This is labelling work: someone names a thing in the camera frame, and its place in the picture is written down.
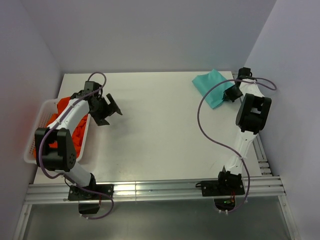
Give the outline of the teal t-shirt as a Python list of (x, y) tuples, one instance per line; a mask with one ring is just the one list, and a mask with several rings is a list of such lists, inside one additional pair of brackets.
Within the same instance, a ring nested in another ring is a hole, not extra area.
[[(197, 75), (192, 80), (192, 83), (203, 97), (211, 88), (225, 80), (226, 78), (222, 74), (213, 69), (209, 73)], [(207, 95), (205, 98), (206, 103), (212, 109), (219, 107), (223, 103), (224, 91), (233, 85), (230, 81), (220, 84)]]

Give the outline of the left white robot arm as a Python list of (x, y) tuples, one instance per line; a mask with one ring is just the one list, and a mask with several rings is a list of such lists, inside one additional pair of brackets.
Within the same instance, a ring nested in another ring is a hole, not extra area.
[(72, 135), (86, 115), (91, 115), (98, 126), (109, 125), (107, 117), (121, 109), (111, 94), (107, 99), (99, 95), (71, 98), (66, 109), (47, 127), (39, 127), (34, 133), (36, 164), (49, 179), (64, 176), (80, 187), (79, 194), (86, 200), (96, 197), (98, 188), (92, 184), (93, 175), (77, 163), (77, 153)]

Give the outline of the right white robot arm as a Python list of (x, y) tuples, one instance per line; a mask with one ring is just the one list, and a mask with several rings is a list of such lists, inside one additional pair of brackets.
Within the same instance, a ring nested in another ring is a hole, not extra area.
[(233, 190), (234, 183), (231, 179), (241, 178), (250, 145), (265, 127), (272, 104), (271, 98), (262, 94), (255, 79), (243, 79), (236, 84), (236, 89), (243, 97), (235, 119), (238, 132), (232, 149), (236, 153), (224, 164), (218, 175), (220, 180), (216, 183), (216, 189), (222, 195)]

